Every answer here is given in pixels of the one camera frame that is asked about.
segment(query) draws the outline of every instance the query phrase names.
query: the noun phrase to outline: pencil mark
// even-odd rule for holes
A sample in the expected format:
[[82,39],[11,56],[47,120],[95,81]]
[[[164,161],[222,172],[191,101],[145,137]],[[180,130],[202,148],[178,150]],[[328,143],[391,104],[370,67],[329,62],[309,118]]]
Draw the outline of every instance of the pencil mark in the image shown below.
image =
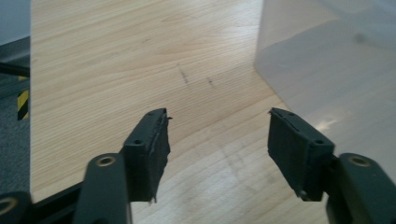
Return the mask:
[[151,39],[151,38],[147,38],[147,39],[143,40],[143,41],[142,41],[142,44],[148,42],[150,39]]
[[184,83],[189,84],[189,80],[187,79],[187,75],[186,75],[186,73],[183,70],[181,70],[179,63],[177,64],[177,68],[178,68],[178,72],[183,77]]
[[206,80],[207,80],[207,83],[209,83],[209,85],[211,85],[212,87],[215,87],[215,85],[213,84],[213,81],[212,81],[212,79],[210,79],[210,77],[207,77]]

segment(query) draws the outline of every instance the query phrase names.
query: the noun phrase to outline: wooden table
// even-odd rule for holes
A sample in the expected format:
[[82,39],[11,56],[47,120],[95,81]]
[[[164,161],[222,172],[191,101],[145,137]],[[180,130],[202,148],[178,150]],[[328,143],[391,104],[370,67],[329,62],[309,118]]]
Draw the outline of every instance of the wooden table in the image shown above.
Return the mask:
[[32,2],[32,181],[36,201],[118,152],[167,107],[172,153],[143,223],[327,223],[266,151],[268,110],[286,106],[253,67],[262,2]]

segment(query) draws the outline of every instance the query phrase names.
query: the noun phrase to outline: black metal frame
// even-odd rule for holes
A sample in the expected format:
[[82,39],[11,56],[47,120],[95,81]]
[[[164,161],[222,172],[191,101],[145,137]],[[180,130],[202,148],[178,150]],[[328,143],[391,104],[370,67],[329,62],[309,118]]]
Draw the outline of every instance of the black metal frame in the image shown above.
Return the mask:
[[148,112],[120,153],[93,158],[83,182],[32,203],[27,192],[0,195],[1,224],[132,223],[131,202],[151,202],[170,153],[166,109]]
[[329,195],[337,224],[395,224],[396,188],[381,167],[362,155],[333,155],[334,144],[297,115],[270,111],[268,152],[296,195],[306,202]]
[[[396,188],[381,167],[334,144],[303,119],[273,108],[268,152],[296,195],[318,202],[327,192],[330,223],[395,224]],[[84,181],[33,204],[27,192],[0,195],[1,224],[132,223],[130,202],[156,200],[170,153],[165,109],[142,118],[120,153],[92,159]]]
[[30,68],[14,65],[11,63],[0,63],[0,74],[7,74],[18,77],[28,77],[15,83],[0,87],[0,98],[17,94],[30,88]]

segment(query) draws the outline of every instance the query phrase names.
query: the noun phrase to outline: metal screw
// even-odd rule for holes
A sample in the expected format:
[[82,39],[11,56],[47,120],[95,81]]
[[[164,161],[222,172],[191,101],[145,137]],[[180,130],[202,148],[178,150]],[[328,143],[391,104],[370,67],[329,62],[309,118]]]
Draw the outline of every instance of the metal screw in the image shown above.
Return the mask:
[[369,161],[367,161],[366,159],[360,156],[351,156],[348,158],[348,160],[358,166],[362,166],[362,167],[371,166],[371,163]]
[[7,205],[4,208],[0,209],[0,216],[11,211],[15,206],[17,206],[18,200],[15,198],[8,197],[0,200],[0,204],[2,203],[6,203]]
[[109,166],[116,161],[114,157],[103,157],[96,161],[96,165],[98,166]]

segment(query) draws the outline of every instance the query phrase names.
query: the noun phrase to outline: floor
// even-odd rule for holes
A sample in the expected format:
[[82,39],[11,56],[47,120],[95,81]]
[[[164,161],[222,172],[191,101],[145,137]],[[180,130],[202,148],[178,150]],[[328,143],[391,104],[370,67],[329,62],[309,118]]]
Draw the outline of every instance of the floor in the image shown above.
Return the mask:
[[[29,66],[30,57],[13,63]],[[14,76],[0,74],[0,86],[17,81]],[[0,99],[0,194],[29,191],[30,119],[18,120],[18,95]]]

